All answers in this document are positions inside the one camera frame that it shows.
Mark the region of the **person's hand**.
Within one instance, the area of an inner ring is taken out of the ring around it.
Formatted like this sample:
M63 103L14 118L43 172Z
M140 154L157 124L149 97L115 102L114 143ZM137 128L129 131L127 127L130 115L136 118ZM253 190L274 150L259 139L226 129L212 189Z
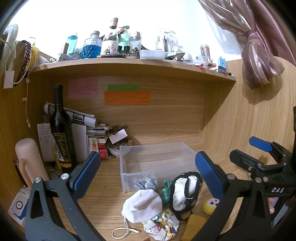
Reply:
M268 197L267 201L268 201L268 205L269 205L269 212L270 212L270 214L273 214L274 213L273 202L275 201L275 198L274 197Z

